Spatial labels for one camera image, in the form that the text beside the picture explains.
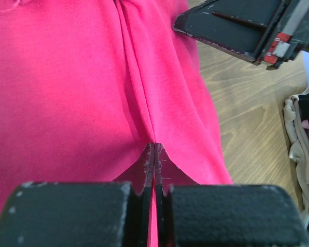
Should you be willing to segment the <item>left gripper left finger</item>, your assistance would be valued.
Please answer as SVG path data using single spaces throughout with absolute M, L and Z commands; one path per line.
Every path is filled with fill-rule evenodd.
M 148 246 L 155 146 L 112 182 L 26 182 L 0 214 L 0 246 Z

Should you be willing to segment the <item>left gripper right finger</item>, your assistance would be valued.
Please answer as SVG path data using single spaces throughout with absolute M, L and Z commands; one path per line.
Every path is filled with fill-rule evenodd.
M 200 185 L 154 146 L 159 246 L 309 246 L 293 199 L 276 185 Z

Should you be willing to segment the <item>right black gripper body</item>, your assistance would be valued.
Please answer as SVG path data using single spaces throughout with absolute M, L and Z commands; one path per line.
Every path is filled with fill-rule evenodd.
M 294 60 L 301 51 L 309 52 L 309 1 L 289 1 L 255 65 L 278 69 L 284 62 Z

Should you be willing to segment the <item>pink t shirt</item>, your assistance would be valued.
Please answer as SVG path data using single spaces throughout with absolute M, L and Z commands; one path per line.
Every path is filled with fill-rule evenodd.
M 103 181 L 149 142 L 229 184 L 187 1 L 0 1 L 0 211 L 28 180 Z

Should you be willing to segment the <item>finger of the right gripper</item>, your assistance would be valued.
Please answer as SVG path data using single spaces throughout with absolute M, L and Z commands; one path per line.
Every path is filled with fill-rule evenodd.
M 255 62 L 285 6 L 285 1 L 205 1 L 179 15 L 174 31 Z

